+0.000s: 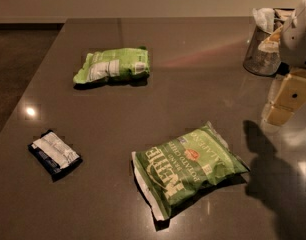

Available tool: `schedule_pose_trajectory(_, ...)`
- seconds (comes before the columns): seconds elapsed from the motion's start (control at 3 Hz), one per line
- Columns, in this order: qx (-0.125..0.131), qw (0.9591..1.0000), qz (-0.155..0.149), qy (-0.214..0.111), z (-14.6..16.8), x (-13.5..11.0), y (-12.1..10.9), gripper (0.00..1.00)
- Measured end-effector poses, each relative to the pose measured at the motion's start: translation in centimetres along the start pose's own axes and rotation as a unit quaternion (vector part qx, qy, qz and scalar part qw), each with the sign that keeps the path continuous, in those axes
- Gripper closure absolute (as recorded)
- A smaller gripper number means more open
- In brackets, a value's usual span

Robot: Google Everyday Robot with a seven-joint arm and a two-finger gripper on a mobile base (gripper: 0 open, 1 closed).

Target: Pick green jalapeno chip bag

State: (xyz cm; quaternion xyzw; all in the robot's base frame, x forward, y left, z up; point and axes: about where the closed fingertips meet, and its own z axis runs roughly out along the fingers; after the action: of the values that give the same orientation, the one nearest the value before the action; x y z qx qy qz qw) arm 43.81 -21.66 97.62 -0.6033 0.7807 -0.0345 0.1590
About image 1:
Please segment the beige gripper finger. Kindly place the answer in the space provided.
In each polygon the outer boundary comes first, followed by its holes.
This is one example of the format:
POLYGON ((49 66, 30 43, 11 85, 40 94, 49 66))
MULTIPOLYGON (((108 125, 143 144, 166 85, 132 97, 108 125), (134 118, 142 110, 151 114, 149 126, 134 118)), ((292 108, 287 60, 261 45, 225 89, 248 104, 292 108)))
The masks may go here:
POLYGON ((278 108, 270 103, 267 103, 262 112, 262 118, 269 124, 282 126, 284 125, 294 113, 283 108, 278 108))

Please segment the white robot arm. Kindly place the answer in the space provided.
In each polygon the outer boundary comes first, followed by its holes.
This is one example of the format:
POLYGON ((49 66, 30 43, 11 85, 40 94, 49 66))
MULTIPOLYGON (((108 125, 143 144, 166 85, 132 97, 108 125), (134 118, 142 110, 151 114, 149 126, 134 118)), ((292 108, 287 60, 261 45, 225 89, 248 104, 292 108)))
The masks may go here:
POLYGON ((306 0, 284 24, 260 43, 258 49, 277 53, 289 72, 272 82, 262 117, 272 125, 285 124, 306 103, 306 0))

